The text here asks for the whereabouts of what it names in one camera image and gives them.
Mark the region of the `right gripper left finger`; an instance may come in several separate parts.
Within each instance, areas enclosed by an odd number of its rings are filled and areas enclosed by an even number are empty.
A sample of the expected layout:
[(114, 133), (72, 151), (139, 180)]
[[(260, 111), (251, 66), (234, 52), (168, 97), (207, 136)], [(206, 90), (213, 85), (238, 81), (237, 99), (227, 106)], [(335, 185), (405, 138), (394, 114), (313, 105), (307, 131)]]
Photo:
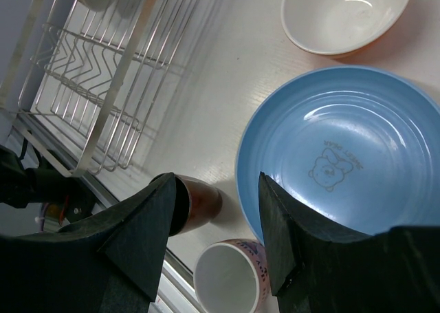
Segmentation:
[(165, 173), (55, 233), (1, 238), (2, 312), (147, 312), (157, 295), (176, 196)]

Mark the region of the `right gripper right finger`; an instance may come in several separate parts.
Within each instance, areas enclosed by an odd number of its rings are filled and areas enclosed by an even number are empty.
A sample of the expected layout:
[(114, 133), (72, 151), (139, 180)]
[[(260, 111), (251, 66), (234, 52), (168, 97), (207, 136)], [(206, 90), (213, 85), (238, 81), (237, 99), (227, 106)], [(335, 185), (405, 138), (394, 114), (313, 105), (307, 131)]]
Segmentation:
[(263, 243), (281, 312), (438, 312), (439, 228), (367, 235), (258, 180)]

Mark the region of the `brown mug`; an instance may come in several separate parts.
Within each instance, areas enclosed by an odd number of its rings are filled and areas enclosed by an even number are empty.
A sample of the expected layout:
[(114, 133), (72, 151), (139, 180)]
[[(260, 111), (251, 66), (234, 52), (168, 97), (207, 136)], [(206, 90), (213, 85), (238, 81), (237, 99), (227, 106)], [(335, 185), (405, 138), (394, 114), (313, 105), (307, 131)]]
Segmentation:
[(175, 175), (175, 195), (148, 219), (151, 232), (169, 227), (169, 236), (187, 233), (211, 222), (221, 211), (219, 190), (187, 175)]

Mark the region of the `orange bowl white inside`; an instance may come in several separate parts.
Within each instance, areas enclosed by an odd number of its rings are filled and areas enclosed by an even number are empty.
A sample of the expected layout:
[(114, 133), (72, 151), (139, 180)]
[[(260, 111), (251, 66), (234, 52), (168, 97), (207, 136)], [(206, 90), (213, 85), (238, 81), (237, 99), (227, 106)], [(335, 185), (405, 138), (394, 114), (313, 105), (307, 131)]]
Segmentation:
[(389, 31), (410, 0), (282, 0), (287, 38), (310, 54), (341, 57)]

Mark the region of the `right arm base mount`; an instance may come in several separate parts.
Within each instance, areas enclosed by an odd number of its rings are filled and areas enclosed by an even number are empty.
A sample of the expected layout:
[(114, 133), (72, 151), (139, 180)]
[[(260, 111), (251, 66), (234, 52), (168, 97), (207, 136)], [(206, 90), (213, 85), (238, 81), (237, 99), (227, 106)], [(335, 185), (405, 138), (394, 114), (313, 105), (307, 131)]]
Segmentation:
[(74, 223), (91, 216), (96, 196), (79, 180), (64, 177), (49, 162), (37, 155), (38, 166), (25, 168), (25, 151), (17, 155), (1, 147), (1, 202), (17, 209), (28, 204), (43, 205), (42, 216), (50, 206), (58, 208), (59, 225)]

